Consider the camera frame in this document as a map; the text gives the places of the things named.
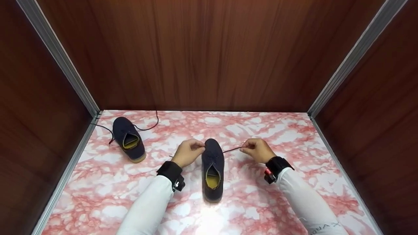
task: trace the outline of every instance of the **shoe sole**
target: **shoe sole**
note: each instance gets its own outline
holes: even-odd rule
[[[142,155],[140,158],[137,158],[137,159],[129,158],[129,160],[133,163],[139,163],[139,162],[142,162],[146,156],[147,156],[147,152],[145,152],[144,155]]]

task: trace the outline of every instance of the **white sleeve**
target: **white sleeve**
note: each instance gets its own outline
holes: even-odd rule
[[[325,200],[291,168],[283,169],[277,184],[309,235],[347,235]]]
[[[154,234],[173,194],[171,181],[165,176],[156,176],[133,203],[116,234]]]

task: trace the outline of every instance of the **yellow insole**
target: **yellow insole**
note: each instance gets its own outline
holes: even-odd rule
[[[219,176],[206,175],[206,183],[212,189],[215,189],[216,187],[218,187],[219,181],[220,181]]]
[[[139,139],[136,139],[136,140],[133,140],[129,143],[124,144],[123,147],[126,148],[126,149],[133,148],[138,144],[138,142],[139,142]]]

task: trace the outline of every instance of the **shoe opening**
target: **shoe opening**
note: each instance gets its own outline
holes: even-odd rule
[[[139,137],[126,133],[125,138],[123,139],[123,148],[130,149],[137,146],[139,143]]]
[[[206,184],[211,189],[215,189],[219,186],[221,181],[221,176],[219,172],[215,169],[214,166],[210,166],[208,171],[206,172]]]

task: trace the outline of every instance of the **wooden wall panel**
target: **wooden wall panel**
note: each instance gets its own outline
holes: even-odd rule
[[[308,110],[383,0],[39,0],[101,109]]]
[[[408,1],[316,118],[385,234],[418,233],[417,11]]]
[[[15,1],[1,1],[0,225],[30,234],[91,120]]]

